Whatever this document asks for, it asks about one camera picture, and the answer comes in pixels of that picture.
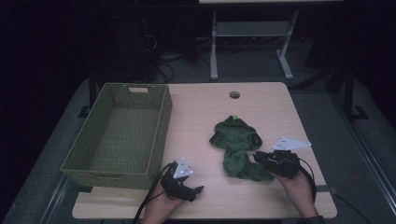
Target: black controller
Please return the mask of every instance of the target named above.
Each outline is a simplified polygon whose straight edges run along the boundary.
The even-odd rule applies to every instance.
[[[161,184],[163,185],[163,188],[165,189],[165,192],[168,196],[193,202],[196,198],[196,195],[201,193],[204,186],[198,187],[196,189],[190,189],[184,186],[183,182],[188,178],[188,176],[174,178],[176,168],[177,162],[174,161],[170,164],[168,170],[163,175]]]
[[[269,153],[256,151],[253,158],[256,162],[264,164],[270,172],[288,179],[293,179],[301,166],[298,156],[290,150],[275,150]]]

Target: hand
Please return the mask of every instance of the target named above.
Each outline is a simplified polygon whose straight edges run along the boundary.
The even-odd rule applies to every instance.
[[[157,195],[159,196],[149,201],[148,205],[146,205],[142,224],[161,224],[165,222],[175,209],[184,203],[181,199],[169,198],[164,192],[161,181],[152,192],[151,198]]]
[[[271,173],[283,186],[289,201],[302,218],[317,217],[318,211],[312,198],[311,186],[306,176],[299,171],[293,179]]]

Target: person's left hand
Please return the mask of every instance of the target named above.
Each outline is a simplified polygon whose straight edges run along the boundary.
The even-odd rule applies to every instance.
[[[145,215],[143,215],[142,224],[161,224],[172,214],[172,212],[181,206],[184,201],[177,198],[170,198],[164,192],[163,186],[157,184],[150,198],[156,197],[146,205]]]

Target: rectangular storage basket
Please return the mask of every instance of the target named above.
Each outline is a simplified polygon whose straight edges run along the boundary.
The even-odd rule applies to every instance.
[[[149,189],[171,110],[167,85],[105,84],[61,171],[82,186]]]

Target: crumpled green garment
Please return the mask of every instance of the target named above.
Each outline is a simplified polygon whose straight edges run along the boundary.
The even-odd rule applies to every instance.
[[[274,179],[264,165],[249,160],[247,151],[259,149],[262,139],[254,128],[238,117],[230,116],[218,123],[209,142],[226,150],[223,168],[227,175],[254,181]]]

